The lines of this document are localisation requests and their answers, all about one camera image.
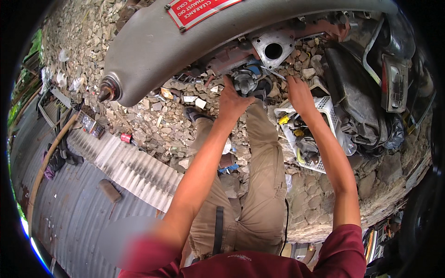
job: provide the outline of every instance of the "person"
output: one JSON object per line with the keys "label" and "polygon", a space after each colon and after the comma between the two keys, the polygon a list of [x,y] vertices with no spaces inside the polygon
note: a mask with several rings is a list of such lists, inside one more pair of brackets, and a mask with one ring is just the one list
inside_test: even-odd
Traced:
{"label": "person", "polygon": [[[224,82],[217,119],[185,109],[198,129],[192,162],[163,218],[165,225],[135,241],[125,256],[128,268],[119,277],[363,277],[366,262],[354,174],[307,84],[287,77],[289,101],[317,142],[336,197],[332,232],[313,272],[302,262],[279,256],[287,187],[276,127],[260,99],[240,97],[230,77]],[[236,221],[216,173],[225,142],[245,111],[252,153],[250,184]],[[196,259],[179,268],[187,239]]]}

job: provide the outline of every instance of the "khaki cargo pants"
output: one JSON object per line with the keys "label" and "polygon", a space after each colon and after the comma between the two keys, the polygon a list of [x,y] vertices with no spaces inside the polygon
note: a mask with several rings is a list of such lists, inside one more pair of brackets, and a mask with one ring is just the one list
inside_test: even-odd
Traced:
{"label": "khaki cargo pants", "polygon": [[[196,121],[198,133],[191,146],[193,154],[206,140],[212,125],[207,118]],[[247,109],[247,133],[252,153],[250,183],[239,220],[235,220],[229,199],[216,175],[190,229],[189,242],[195,258],[203,260],[212,255],[218,206],[224,207],[221,253],[243,250],[280,252],[287,192],[283,152],[278,144],[276,127],[268,120],[259,100]]]}

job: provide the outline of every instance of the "corrugated metal roof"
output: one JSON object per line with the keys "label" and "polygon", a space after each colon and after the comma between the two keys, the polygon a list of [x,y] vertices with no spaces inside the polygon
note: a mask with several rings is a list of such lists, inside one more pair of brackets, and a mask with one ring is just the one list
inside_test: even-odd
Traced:
{"label": "corrugated metal roof", "polygon": [[182,173],[108,132],[98,140],[76,129],[68,143],[120,186],[158,210],[168,210]]}
{"label": "corrugated metal roof", "polygon": [[[49,126],[43,118],[37,119],[33,109],[25,112],[18,126],[20,130],[11,150],[11,180],[17,200],[23,204],[41,165],[42,152],[54,135],[43,136]],[[42,181],[37,193],[33,236],[72,278],[117,277],[119,269],[100,254],[97,246],[100,232],[123,217],[156,215],[154,207],[127,190],[121,193],[123,198],[113,210],[113,204],[98,188],[103,178],[109,179],[88,161],[82,165],[65,164],[53,180]]]}

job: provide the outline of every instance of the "round hole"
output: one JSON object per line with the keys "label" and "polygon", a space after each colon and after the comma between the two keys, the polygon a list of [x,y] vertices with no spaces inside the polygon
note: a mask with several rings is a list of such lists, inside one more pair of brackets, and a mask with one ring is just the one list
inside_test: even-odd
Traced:
{"label": "round hole", "polygon": [[283,53],[283,48],[277,43],[271,43],[264,49],[264,55],[271,60],[278,59]]}

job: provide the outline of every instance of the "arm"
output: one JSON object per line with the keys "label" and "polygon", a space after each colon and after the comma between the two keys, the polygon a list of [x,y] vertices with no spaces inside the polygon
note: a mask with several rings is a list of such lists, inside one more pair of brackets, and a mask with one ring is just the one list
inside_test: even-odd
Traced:
{"label": "arm", "polygon": [[179,182],[170,208],[163,218],[167,226],[173,227],[177,234],[162,228],[156,233],[170,242],[174,240],[180,249],[187,240],[192,221],[210,192],[227,138],[238,118],[255,100],[254,97],[240,97],[229,77],[224,76],[224,82],[225,88],[219,99],[219,116]]}
{"label": "arm", "polygon": [[307,124],[320,151],[324,169],[334,189],[333,230],[341,225],[360,226],[360,209],[356,180],[343,149],[315,108],[311,91],[299,78],[287,77],[289,101]]}

